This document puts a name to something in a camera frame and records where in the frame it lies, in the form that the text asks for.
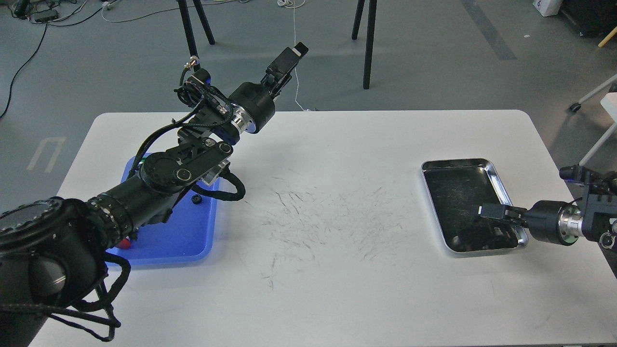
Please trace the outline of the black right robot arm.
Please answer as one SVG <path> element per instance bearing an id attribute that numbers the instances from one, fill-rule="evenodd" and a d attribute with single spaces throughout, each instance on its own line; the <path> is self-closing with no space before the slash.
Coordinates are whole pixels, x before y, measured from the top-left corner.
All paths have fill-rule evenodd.
<path id="1" fill-rule="evenodd" d="M 478 206 L 476 214 L 484 219 L 526 228 L 538 241 L 570 246 L 578 239 L 587 239 L 604 250 L 615 252 L 616 172 L 603 174 L 572 165 L 560 168 L 559 177 L 582 187 L 582 196 L 573 202 L 539 200 L 530 209 L 484 203 Z"/>

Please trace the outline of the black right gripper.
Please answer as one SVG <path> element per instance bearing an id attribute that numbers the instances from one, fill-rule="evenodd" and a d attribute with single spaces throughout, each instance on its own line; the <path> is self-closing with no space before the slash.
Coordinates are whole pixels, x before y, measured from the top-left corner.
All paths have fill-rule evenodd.
<path id="1" fill-rule="evenodd" d="M 527 228 L 534 239 L 542 242 L 570 246 L 581 237 L 580 210 L 568 202 L 540 200 L 529 210 L 485 203 L 478 207 L 478 216 Z"/>

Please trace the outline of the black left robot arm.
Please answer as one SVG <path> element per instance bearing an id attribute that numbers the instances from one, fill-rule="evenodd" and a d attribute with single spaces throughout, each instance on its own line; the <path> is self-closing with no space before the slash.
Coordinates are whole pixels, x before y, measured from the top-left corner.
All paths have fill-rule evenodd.
<path id="1" fill-rule="evenodd" d="M 131 266 L 108 250 L 140 227 L 167 222 L 190 191 L 242 200 L 245 187 L 228 158 L 242 132 L 260 132 L 273 117 L 275 99 L 308 51 L 302 42 L 285 48 L 259 83 L 229 96 L 191 57 L 175 90 L 191 112 L 143 141 L 125 181 L 87 201 L 54 196 L 3 212 L 1 345 L 27 347 L 47 319 L 111 341 L 121 326 L 112 303 Z"/>

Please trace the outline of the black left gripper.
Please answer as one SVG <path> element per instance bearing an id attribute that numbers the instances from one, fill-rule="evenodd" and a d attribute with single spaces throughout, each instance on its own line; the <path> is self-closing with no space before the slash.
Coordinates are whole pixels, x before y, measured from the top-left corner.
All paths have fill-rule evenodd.
<path id="1" fill-rule="evenodd" d="M 253 121 L 247 132 L 260 132 L 275 115 L 273 100 L 289 83 L 293 70 L 308 52 L 309 48 L 302 42 L 285 48 L 265 70 L 261 84 L 244 82 L 229 95 L 229 100 L 244 108 Z"/>

